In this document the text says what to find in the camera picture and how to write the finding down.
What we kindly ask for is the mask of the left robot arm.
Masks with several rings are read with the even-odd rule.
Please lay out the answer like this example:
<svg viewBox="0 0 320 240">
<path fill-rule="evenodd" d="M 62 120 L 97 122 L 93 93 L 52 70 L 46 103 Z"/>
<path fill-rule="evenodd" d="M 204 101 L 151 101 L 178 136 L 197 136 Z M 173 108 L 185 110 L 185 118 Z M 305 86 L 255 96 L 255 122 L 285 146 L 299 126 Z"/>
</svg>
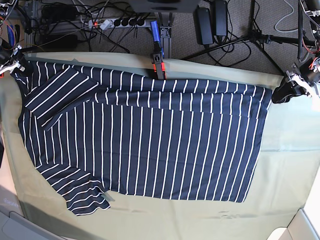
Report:
<svg viewBox="0 0 320 240">
<path fill-rule="evenodd" d="M 310 21 L 311 33 L 314 41 L 304 38 L 303 17 Z M 297 44 L 297 59 L 302 62 L 302 51 L 306 50 L 312 57 L 303 62 L 301 66 L 293 64 L 291 70 L 284 73 L 280 85 L 272 94 L 274 104 L 282 104 L 291 98 L 308 96 L 318 102 L 320 100 L 320 2 L 318 0 L 298 1 L 298 38 L 284 38 L 269 36 L 268 40 L 277 43 Z"/>
</svg>

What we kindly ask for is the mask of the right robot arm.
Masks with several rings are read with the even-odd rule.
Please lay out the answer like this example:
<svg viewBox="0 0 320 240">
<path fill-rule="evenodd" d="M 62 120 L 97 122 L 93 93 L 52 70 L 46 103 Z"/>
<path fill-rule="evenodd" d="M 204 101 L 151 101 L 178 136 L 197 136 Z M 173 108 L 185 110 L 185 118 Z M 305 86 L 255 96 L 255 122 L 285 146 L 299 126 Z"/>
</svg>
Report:
<svg viewBox="0 0 320 240">
<path fill-rule="evenodd" d="M 16 9 L 17 0 L 12 3 L 0 4 L 0 34 L 2 34 L 5 25 L 7 29 L 8 41 L 0 37 L 0 77 L 3 78 L 5 73 L 19 73 L 21 76 L 28 76 L 28 64 L 23 54 L 23 48 L 20 45 L 20 26 L 13 26 L 8 19 L 11 12 Z"/>
</svg>

